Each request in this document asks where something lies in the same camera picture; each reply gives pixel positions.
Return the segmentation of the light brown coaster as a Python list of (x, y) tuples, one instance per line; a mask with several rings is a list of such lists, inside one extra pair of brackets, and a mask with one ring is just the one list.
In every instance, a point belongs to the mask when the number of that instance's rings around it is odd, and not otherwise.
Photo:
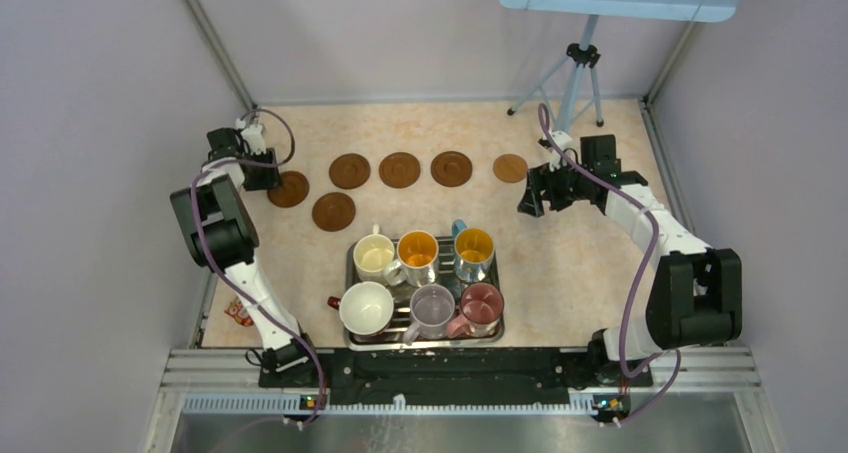
[(498, 180), (504, 183), (514, 184), (525, 180), (528, 165), (526, 160), (520, 155), (507, 153), (498, 156), (494, 160), (492, 169)]

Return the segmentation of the white red-bottom cup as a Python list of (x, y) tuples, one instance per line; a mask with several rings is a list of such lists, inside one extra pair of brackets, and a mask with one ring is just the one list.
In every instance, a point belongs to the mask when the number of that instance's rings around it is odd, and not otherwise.
[(335, 309), (344, 328), (351, 334), (375, 336), (390, 324), (395, 303), (389, 289), (365, 281), (349, 287), (341, 297), (330, 296), (326, 303)]

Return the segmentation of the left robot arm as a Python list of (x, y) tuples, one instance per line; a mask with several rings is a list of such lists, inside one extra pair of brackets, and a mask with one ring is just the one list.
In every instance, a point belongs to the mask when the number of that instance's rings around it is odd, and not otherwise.
[(262, 349), (254, 354), (268, 374), (283, 374), (297, 386), (323, 378), (320, 359), (298, 320), (282, 307), (263, 271), (257, 230), (241, 191), (282, 184), (276, 153), (265, 128), (241, 120), (207, 134), (208, 161), (190, 186), (169, 200), (194, 262), (222, 279), (237, 295), (239, 317), (257, 329)]

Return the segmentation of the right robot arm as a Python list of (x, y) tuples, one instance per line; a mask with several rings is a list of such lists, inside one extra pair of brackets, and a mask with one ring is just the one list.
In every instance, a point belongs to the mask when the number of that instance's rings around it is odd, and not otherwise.
[(643, 257), (631, 282), (620, 324), (598, 332), (586, 358), (589, 377), (612, 385), (633, 379), (667, 351), (738, 338), (743, 324), (742, 262), (683, 226), (648, 180), (625, 171), (612, 135), (580, 139), (546, 133), (550, 159), (527, 172), (518, 211), (541, 217), (587, 201), (628, 234)]

